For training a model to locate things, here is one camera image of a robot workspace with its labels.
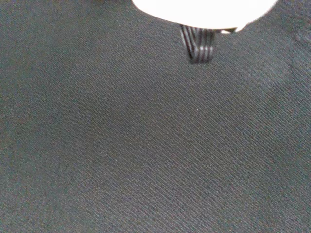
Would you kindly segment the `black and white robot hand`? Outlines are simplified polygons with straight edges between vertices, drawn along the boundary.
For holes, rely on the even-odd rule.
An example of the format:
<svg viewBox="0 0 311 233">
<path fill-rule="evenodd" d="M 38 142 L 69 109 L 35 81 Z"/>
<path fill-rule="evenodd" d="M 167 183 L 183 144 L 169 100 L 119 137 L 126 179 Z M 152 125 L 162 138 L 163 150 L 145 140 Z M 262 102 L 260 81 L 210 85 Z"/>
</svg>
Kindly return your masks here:
<svg viewBox="0 0 311 233">
<path fill-rule="evenodd" d="M 275 0 L 135 0 L 135 7 L 153 17 L 180 25 L 189 62 L 209 63 L 215 35 L 241 31 L 276 4 Z"/>
</svg>

